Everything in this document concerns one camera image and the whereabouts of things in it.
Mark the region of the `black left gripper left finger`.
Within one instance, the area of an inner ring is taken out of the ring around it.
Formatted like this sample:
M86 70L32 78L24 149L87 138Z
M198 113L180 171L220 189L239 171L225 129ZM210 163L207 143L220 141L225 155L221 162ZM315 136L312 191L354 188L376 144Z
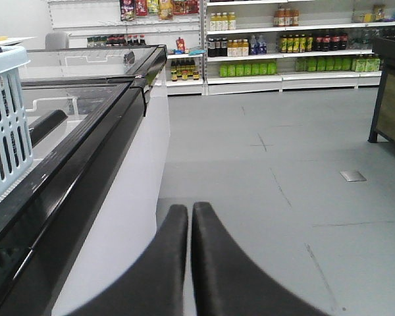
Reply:
M171 205L134 264L71 315L182 315L188 210Z

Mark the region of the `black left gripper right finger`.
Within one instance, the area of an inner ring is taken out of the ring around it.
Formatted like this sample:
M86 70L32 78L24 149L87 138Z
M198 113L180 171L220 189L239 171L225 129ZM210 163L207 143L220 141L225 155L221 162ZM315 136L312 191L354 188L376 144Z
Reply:
M194 203L191 268L198 315L322 315L260 269L206 201Z

